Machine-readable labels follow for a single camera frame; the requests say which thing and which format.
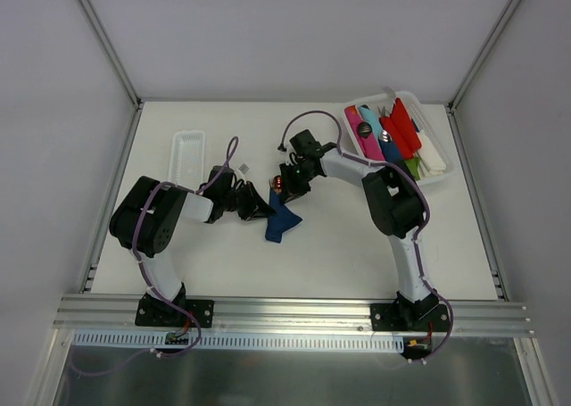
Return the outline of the iridescent rainbow spoon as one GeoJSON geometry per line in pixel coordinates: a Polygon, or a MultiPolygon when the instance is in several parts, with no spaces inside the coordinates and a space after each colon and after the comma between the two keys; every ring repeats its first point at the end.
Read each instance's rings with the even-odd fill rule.
{"type": "Polygon", "coordinates": [[[277,184],[278,184],[278,186],[280,187],[281,192],[282,192],[282,190],[283,190],[283,180],[282,180],[282,178],[281,178],[280,176],[275,176],[274,179],[277,181],[277,184]]]}

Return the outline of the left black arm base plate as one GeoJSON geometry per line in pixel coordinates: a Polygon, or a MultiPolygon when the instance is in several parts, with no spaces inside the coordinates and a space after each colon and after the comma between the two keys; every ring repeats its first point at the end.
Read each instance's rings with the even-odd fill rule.
{"type": "MultiPolygon", "coordinates": [[[[186,294],[180,292],[174,304],[192,315],[200,327],[211,328],[215,305],[213,300],[187,299],[186,294]]],[[[186,322],[186,314],[150,294],[144,294],[138,302],[135,316],[135,325],[138,327],[183,327],[186,322]]]]}

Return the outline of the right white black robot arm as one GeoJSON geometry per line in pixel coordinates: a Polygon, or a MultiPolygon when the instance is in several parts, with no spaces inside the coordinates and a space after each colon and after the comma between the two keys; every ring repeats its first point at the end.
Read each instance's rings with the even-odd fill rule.
{"type": "Polygon", "coordinates": [[[291,140],[289,162],[272,180],[280,201],[306,195],[316,177],[337,178],[360,188],[375,227],[387,236],[398,274],[397,309],[385,314],[408,330],[428,327],[438,306],[422,264],[419,234],[427,224],[426,199],[402,162],[375,162],[346,153],[334,143],[322,145],[305,129],[291,140]]]}

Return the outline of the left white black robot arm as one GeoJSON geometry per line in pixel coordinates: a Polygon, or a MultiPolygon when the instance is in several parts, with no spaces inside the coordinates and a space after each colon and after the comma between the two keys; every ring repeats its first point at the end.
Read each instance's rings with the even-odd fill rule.
{"type": "Polygon", "coordinates": [[[178,222],[212,224],[226,212],[235,212],[243,221],[277,214],[252,182],[220,165],[211,169],[208,181],[197,192],[142,176],[113,213],[110,234],[135,258],[147,296],[157,302],[155,315],[165,325],[176,326],[186,316],[184,282],[168,252],[178,222]]]}

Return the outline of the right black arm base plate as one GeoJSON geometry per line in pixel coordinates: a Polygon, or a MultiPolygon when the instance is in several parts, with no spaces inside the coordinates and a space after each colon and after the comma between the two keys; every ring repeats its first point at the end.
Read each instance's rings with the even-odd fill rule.
{"type": "Polygon", "coordinates": [[[372,303],[369,306],[372,329],[375,332],[429,332],[445,333],[451,327],[448,308],[444,304],[437,305],[420,319],[407,321],[401,313],[400,304],[372,303]]]}

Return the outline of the blue paper napkin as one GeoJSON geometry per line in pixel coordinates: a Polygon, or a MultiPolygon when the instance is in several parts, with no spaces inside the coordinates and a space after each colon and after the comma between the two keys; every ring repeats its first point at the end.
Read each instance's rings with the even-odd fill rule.
{"type": "Polygon", "coordinates": [[[274,189],[269,191],[269,206],[275,214],[268,216],[265,239],[280,244],[284,233],[298,226],[302,218],[280,202],[280,196],[274,189]]]}

